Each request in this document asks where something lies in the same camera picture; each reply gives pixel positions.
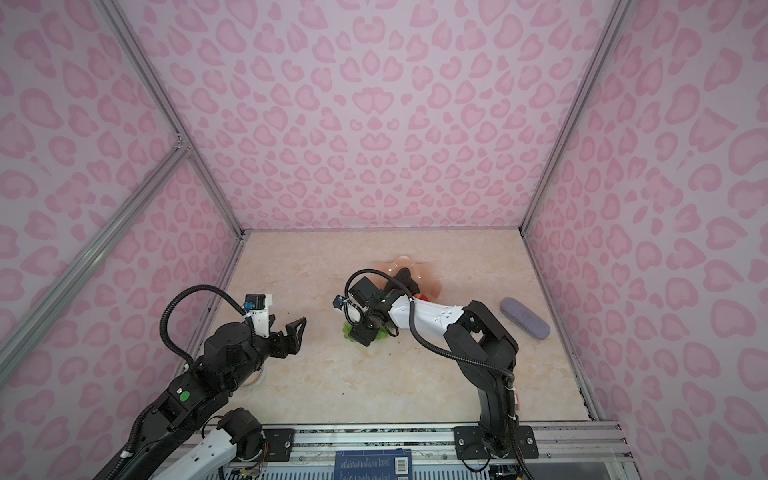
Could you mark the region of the green fake grape bunch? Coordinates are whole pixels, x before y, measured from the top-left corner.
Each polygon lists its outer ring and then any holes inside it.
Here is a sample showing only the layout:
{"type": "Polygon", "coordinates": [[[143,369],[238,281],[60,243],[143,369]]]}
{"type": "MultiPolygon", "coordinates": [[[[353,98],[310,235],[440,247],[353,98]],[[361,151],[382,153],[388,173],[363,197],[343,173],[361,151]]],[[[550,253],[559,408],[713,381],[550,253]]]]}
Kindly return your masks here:
{"type": "Polygon", "coordinates": [[[364,346],[369,346],[375,340],[385,339],[389,336],[386,329],[366,321],[356,325],[345,324],[343,333],[346,339],[364,346]]]}

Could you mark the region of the dark avocado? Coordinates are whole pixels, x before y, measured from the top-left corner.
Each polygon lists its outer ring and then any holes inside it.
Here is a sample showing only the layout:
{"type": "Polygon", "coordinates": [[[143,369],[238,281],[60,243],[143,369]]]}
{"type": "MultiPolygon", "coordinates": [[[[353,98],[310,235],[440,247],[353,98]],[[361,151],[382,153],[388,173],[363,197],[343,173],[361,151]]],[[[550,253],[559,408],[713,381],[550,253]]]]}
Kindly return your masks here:
{"type": "Polygon", "coordinates": [[[418,283],[413,279],[409,268],[401,268],[394,279],[401,284],[410,294],[416,295],[420,293],[420,287],[418,283]]]}

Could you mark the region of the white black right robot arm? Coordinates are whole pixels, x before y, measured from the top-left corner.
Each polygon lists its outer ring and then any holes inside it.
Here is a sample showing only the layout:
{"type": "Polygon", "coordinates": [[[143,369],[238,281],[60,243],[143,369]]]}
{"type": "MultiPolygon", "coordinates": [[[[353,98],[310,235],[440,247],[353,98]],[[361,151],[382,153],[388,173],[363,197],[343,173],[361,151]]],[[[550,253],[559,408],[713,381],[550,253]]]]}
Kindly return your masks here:
{"type": "Polygon", "coordinates": [[[484,303],[440,305],[423,298],[407,269],[394,277],[363,269],[332,305],[350,326],[349,337],[363,346],[381,333],[409,331],[421,347],[456,362],[478,390],[483,448],[494,458],[522,457],[513,373],[519,345],[484,303]]]}

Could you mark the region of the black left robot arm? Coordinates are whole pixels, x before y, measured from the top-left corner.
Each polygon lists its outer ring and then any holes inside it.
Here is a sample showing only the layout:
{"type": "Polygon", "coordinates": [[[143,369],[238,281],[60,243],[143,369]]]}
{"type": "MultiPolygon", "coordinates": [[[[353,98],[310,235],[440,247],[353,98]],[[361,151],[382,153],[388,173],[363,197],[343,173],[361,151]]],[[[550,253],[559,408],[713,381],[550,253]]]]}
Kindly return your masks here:
{"type": "Polygon", "coordinates": [[[307,319],[284,332],[252,335],[245,322],[219,327],[205,340],[203,354],[133,422],[123,447],[95,475],[97,479],[149,479],[270,358],[299,353],[307,319]]]}

